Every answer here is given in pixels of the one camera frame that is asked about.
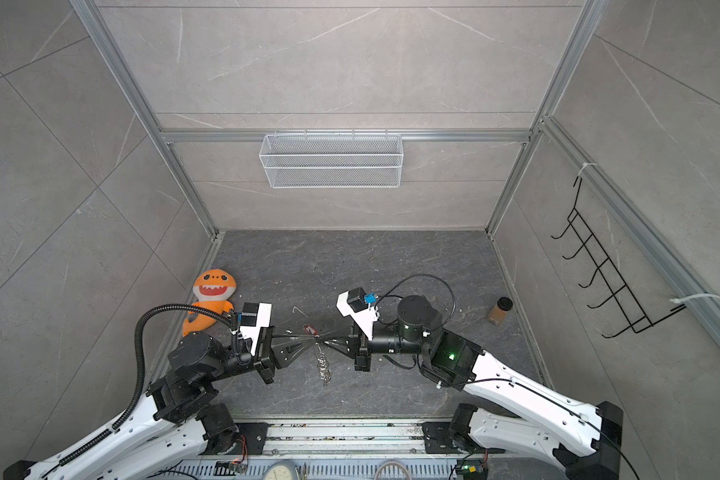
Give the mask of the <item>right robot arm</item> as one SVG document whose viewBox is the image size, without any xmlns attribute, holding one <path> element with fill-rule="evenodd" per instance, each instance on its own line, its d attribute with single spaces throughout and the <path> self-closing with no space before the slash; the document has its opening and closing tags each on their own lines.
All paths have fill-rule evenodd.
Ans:
<svg viewBox="0 0 720 480">
<path fill-rule="evenodd" d="M 616 479 L 622 462 L 623 412 L 560 394 L 518 373 L 476 343 L 445 329 L 441 313 L 421 295 L 399 300 L 396 319 L 380 320 L 380 298 L 358 288 L 339 295 L 337 308 L 353 324 L 318 342 L 367 371 L 375 355 L 410 355 L 438 387 L 487 400 L 509 416 L 469 403 L 449 426 L 452 443 L 467 452 L 505 450 L 546 462 L 569 479 Z"/>
</svg>

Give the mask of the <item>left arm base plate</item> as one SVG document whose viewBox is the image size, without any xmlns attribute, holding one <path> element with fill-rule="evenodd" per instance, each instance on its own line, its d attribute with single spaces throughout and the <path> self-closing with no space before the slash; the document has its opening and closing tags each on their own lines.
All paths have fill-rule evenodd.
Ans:
<svg viewBox="0 0 720 480">
<path fill-rule="evenodd" d="M 243 450 L 248 455 L 262 455 L 269 424 L 246 422 L 210 436 L 201 455 L 232 455 L 241 458 Z"/>
</svg>

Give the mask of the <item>red key tag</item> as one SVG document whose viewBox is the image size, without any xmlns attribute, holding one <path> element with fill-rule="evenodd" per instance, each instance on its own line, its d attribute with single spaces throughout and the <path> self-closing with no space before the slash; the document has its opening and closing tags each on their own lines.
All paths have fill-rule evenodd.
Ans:
<svg viewBox="0 0 720 480">
<path fill-rule="evenodd" d="M 312 336 L 318 336 L 318 331 L 311 325 L 305 325 L 303 327 L 306 334 L 312 335 Z"/>
</svg>

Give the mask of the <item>round gauge dial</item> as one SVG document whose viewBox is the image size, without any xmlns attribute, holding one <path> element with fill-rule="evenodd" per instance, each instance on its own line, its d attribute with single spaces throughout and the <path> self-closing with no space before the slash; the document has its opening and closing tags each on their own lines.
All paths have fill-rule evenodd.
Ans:
<svg viewBox="0 0 720 480">
<path fill-rule="evenodd" d="M 289 460 L 276 462 L 267 467 L 262 480 L 300 480 L 301 474 L 297 465 Z"/>
</svg>

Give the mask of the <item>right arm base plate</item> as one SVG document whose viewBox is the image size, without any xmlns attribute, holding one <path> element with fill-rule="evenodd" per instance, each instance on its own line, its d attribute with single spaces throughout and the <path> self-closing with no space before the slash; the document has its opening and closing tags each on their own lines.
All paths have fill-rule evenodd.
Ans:
<svg viewBox="0 0 720 480">
<path fill-rule="evenodd" d="M 480 447 L 469 436 L 470 427 L 454 422 L 424 422 L 421 424 L 427 454 L 457 452 L 503 454 L 505 449 Z"/>
</svg>

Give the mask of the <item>aluminium rail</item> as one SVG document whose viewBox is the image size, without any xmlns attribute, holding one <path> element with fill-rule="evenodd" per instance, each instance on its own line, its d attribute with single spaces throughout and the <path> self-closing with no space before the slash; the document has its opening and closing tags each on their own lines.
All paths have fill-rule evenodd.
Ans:
<svg viewBox="0 0 720 480">
<path fill-rule="evenodd" d="M 570 414 L 564 414 L 547 426 L 539 426 L 521 418 L 499 416 L 462 404 L 449 422 L 468 425 L 469 436 L 480 447 L 523 453 L 551 464 L 559 462 L 553 454 L 556 449 L 584 458 L 593 454 L 601 443 L 595 427 Z M 282 421 L 276 425 L 269 424 L 263 453 L 273 451 L 277 442 L 284 443 L 287 450 L 294 452 L 405 450 L 414 440 L 424 440 L 421 424 L 341 419 L 323 423 Z M 178 460 L 195 453 L 201 454 L 211 435 L 235 425 L 224 407 L 181 424 L 163 420 L 147 420 L 140 424 L 131 419 L 118 431 L 104 428 L 96 434 L 94 445 L 86 457 L 93 469 L 105 468 L 138 450 L 147 449 L 155 453 L 156 463 Z"/>
</svg>

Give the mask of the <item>brown spice bottle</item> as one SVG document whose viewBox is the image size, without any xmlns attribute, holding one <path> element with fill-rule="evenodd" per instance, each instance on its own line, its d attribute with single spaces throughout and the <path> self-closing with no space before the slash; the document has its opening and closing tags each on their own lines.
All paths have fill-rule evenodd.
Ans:
<svg viewBox="0 0 720 480">
<path fill-rule="evenodd" d="M 488 314 L 488 321 L 494 325 L 499 325 L 506 318 L 507 314 L 513 309 L 514 303 L 511 298 L 502 296 Z"/>
</svg>

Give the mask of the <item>orange shark plush toy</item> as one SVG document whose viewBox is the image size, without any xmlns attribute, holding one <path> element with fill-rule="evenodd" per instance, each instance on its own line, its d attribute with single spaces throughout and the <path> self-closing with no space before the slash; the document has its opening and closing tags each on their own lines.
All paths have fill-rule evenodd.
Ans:
<svg viewBox="0 0 720 480">
<path fill-rule="evenodd" d="M 216 314 L 230 313 L 234 306 L 229 298 L 236 291 L 237 284 L 232 275 L 221 269 L 211 269 L 200 274 L 193 284 L 195 306 Z M 194 311 L 188 313 L 182 325 L 182 335 L 187 336 L 212 327 L 217 320 Z"/>
</svg>

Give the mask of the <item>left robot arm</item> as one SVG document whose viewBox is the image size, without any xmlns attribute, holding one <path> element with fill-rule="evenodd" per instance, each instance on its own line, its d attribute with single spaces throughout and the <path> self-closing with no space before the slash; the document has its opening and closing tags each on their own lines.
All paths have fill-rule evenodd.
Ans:
<svg viewBox="0 0 720 480">
<path fill-rule="evenodd" d="M 187 457 L 225 452 L 238 427 L 228 408 L 214 403 L 215 381 L 249 372 L 265 382 L 292 361 L 318 335 L 285 335 L 273 345 L 272 328 L 257 340 L 235 333 L 225 346 L 204 332 L 185 336 L 169 354 L 167 373 L 144 383 L 126 409 L 76 444 L 39 461 L 19 460 L 5 469 L 6 479 L 140 479 Z"/>
</svg>

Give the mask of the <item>white zip tie scrap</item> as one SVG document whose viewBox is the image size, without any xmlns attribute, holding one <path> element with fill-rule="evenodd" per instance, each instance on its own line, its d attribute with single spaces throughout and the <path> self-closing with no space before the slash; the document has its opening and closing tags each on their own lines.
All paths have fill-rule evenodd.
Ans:
<svg viewBox="0 0 720 480">
<path fill-rule="evenodd" d="M 292 308 L 292 312 L 294 312 L 294 313 L 299 313 L 299 314 L 300 314 L 301 316 L 303 316 L 304 318 L 309 319 L 309 317 L 308 317 L 301 309 L 299 309 L 299 308 L 296 307 L 296 306 L 294 306 L 294 307 Z"/>
</svg>

